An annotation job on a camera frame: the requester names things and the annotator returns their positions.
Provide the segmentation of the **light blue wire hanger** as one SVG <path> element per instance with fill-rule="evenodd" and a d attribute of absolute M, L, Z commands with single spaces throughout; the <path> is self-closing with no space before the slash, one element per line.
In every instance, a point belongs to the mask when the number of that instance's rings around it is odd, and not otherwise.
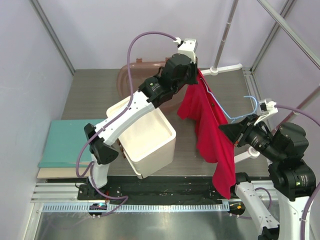
<path fill-rule="evenodd" d="M 250 113 L 246 113 L 243 115 L 238 115 L 238 116 L 230 116 L 228 114 L 228 112 L 223 108 L 223 106 L 220 104 L 220 102 L 218 101 L 218 99 L 215 97 L 215 95 L 213 94 L 213 92 L 210 90 L 207 82 L 205 81 L 205 79 L 203 77 L 200 78 L 200 80 L 202 81 L 202 83 L 204 84 L 205 90 L 206 92 L 211 95 L 211 97 L 215 100 L 216 104 L 220 107 L 220 109 L 222 110 L 223 114 L 225 115 L 226 118 L 228 118 L 229 120 L 231 120 L 232 123 L 234 123 L 236 120 L 248 117 L 250 115 L 256 114 L 257 113 L 257 109 L 258 109 L 258 100 L 252 96 L 252 95 L 245 95 L 243 98 L 247 98 L 247 99 L 251 99 L 253 100 L 254 106 L 253 106 L 253 111 Z"/>

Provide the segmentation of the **red t shirt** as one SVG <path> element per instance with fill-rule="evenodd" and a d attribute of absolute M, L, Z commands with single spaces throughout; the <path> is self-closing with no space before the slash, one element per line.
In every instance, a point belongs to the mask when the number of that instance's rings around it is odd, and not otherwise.
<path fill-rule="evenodd" d="M 195 121 L 196 148 L 206 162 L 216 164 L 212 184 L 221 196 L 230 199 L 236 183 L 234 145 L 219 129 L 228 121 L 200 70 L 196 79 L 198 84 L 187 87 L 177 115 Z"/>

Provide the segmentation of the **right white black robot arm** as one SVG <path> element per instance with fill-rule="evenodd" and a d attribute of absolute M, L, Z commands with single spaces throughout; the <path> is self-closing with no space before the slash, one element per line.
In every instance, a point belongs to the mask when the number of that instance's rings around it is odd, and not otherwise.
<path fill-rule="evenodd" d="M 271 133 L 256 114 L 238 123 L 223 124 L 219 129 L 236 146 L 250 145 L 266 157 L 270 180 L 279 204 L 279 220 L 256 196 L 253 184 L 246 173 L 240 180 L 226 184 L 226 193 L 240 198 L 250 214 L 259 240 L 307 240 L 310 237 L 310 207 L 316 189 L 316 176 L 303 160 L 309 146 L 305 130 L 292 122 L 280 125 Z"/>

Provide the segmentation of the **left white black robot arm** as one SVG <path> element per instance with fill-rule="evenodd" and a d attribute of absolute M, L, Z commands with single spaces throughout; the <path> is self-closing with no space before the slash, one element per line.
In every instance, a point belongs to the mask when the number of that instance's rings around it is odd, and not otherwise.
<path fill-rule="evenodd" d="M 100 200 L 107 192 L 110 163 L 119 153 L 112 147 L 119 136 L 144 115 L 170 101 L 185 85 L 197 84 L 198 59 L 195 53 L 176 53 L 147 78 L 129 98 L 127 105 L 97 125 L 88 123 L 84 133 L 92 154 L 89 194 Z"/>

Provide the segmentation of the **metal clothes rack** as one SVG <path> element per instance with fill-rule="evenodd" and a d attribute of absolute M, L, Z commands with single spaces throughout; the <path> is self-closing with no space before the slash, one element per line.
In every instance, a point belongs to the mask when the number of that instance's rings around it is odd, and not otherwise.
<path fill-rule="evenodd" d="M 225 41 L 227 39 L 231 23 L 238 5 L 238 0 L 234 0 L 229 12 L 229 16 L 226 22 L 226 26 L 224 28 L 224 32 L 222 35 L 222 39 L 218 48 L 218 52 L 216 54 L 216 58 L 213 66 L 209 69 L 202 70 L 202 74 L 204 76 L 216 76 L 222 73 L 228 73 L 232 71 L 237 71 L 242 69 L 244 77 L 246 79 L 247 88 L 249 94 L 253 94 L 254 96 L 249 96 L 252 98 L 261 99 L 261 95 L 259 92 L 258 84 L 255 80 L 255 71 L 257 70 L 259 64 L 261 63 L 264 55 L 266 54 L 268 48 L 270 47 L 272 41 L 276 37 L 279 32 L 279 29 L 283 29 L 283 31 L 290 37 L 291 40 L 302 50 L 302 52 L 311 60 L 311 62 L 320 69 L 320 59 L 313 53 L 313 51 L 303 42 L 303 40 L 296 34 L 296 32 L 290 27 L 290 25 L 285 20 L 286 17 L 289 16 L 295 4 L 298 0 L 285 0 L 283 7 L 280 12 L 277 12 L 267 0 L 257 0 L 258 3 L 263 7 L 263 9 L 273 18 L 275 23 L 272 25 L 272 28 L 265 39 L 262 47 L 260 48 L 258 55 L 256 56 L 253 64 L 249 68 L 243 68 L 243 65 L 238 63 L 235 65 L 218 67 L 219 60 L 221 58 Z M 320 85 L 318 85 L 296 108 L 299 110 L 304 110 L 307 108 L 312 102 L 314 102 L 318 97 L 320 97 Z M 240 163 L 246 159 L 255 159 L 259 156 L 259 153 L 254 150 L 252 147 L 249 147 L 245 152 L 238 154 L 234 157 L 235 163 Z"/>

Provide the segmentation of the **brown translucent plastic lid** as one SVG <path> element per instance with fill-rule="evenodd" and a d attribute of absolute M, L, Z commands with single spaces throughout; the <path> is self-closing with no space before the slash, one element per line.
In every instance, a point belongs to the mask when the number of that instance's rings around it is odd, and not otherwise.
<path fill-rule="evenodd" d="M 142 58 L 137 58 L 136 62 L 131 62 L 129 66 L 133 91 L 137 91 L 138 87 L 144 82 L 145 79 L 155 75 L 158 72 L 159 67 L 164 67 L 166 60 L 168 60 L 168 58 L 161 61 L 143 61 Z M 117 75 L 116 87 L 121 99 L 130 96 L 130 83 L 127 65 L 124 65 L 120 69 Z M 186 91 L 187 85 L 185 85 L 177 94 L 175 94 L 171 100 L 163 103 L 159 107 L 161 111 L 164 113 L 177 111 L 184 99 Z"/>

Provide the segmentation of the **white plastic storage box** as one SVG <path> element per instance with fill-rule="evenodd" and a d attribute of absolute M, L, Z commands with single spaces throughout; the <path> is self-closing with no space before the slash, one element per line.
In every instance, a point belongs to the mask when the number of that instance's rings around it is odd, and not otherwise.
<path fill-rule="evenodd" d="M 105 143 L 112 146 L 119 140 L 126 159 L 139 179 L 145 179 L 173 161 L 176 131 L 164 116 L 141 92 L 109 107 L 107 117 L 112 120 L 126 112 L 104 133 Z"/>

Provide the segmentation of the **teal book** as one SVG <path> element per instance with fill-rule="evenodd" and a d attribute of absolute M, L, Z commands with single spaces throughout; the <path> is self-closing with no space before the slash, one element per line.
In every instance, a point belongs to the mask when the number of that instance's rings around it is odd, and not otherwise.
<path fill-rule="evenodd" d="M 87 142 L 84 127 L 102 119 L 54 120 L 50 124 L 39 168 L 74 168 L 78 155 Z"/>

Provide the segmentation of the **beige board under book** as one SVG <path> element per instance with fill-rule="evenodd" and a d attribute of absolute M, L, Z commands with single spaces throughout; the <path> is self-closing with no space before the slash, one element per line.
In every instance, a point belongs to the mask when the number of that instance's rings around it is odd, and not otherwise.
<path fill-rule="evenodd" d="M 62 168 L 40 168 L 37 179 L 76 179 L 76 169 L 74 167 Z"/>

